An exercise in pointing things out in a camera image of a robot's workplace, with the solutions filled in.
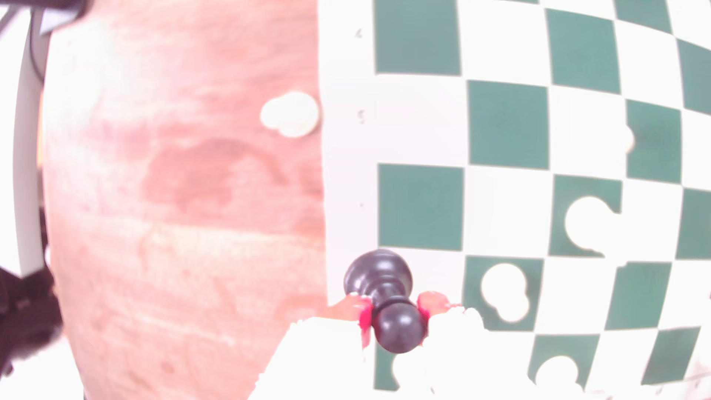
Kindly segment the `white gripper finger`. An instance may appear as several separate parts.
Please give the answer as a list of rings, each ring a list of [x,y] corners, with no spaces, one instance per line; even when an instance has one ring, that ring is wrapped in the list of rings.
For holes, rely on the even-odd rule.
[[[291,324],[249,399],[364,399],[373,302],[346,295]]]
[[[485,329],[473,307],[443,293],[421,293],[417,306],[427,322],[422,342],[427,374],[438,399],[577,399],[574,387],[534,384],[515,370],[511,354]]]

